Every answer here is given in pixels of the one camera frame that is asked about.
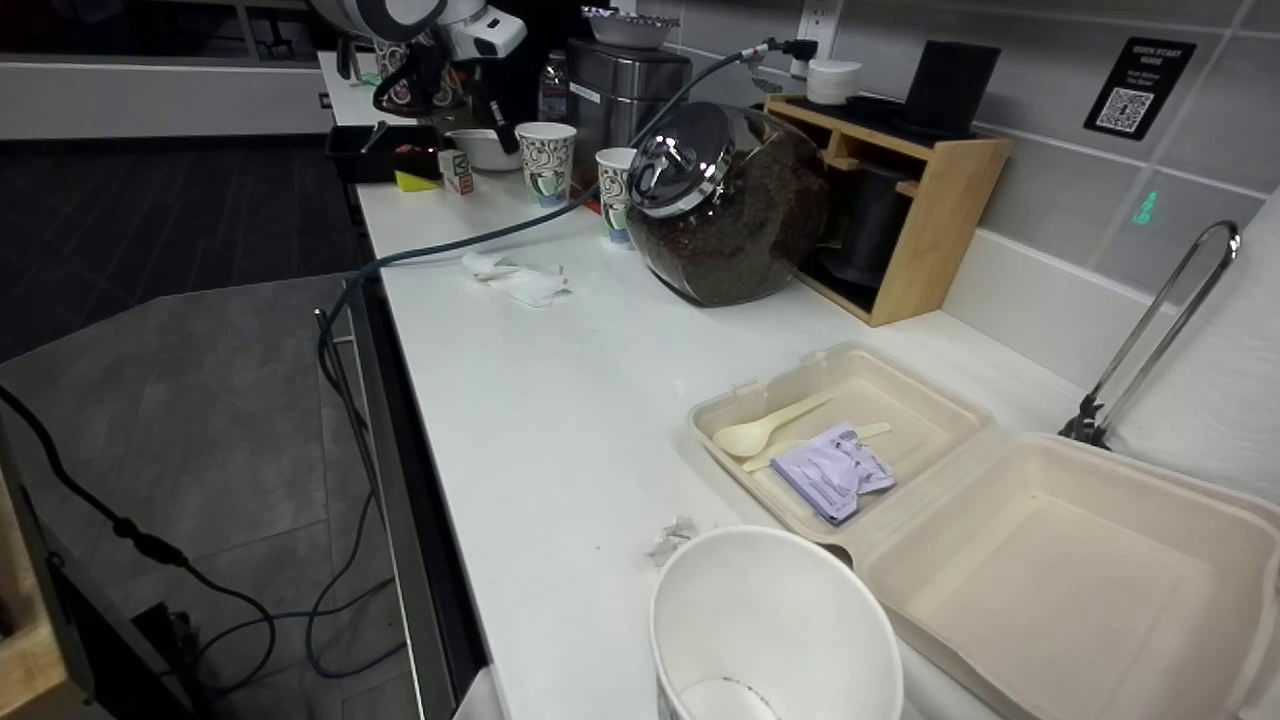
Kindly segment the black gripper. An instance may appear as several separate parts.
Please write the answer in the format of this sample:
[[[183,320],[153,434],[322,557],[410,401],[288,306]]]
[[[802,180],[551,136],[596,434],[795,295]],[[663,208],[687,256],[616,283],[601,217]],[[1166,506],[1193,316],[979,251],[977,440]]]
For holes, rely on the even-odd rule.
[[[370,108],[417,120],[439,136],[491,127],[499,150],[517,150],[517,118],[503,106],[496,61],[452,61],[445,50],[409,46],[400,66],[377,85]]]

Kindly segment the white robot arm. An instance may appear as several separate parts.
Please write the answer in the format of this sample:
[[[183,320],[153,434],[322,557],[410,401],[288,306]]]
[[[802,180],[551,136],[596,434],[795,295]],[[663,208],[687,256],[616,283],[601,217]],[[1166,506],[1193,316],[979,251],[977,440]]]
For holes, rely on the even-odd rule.
[[[334,33],[397,50],[397,68],[370,90],[370,108],[434,133],[491,127],[517,150],[499,95],[499,66],[527,24],[491,0],[309,0]]]

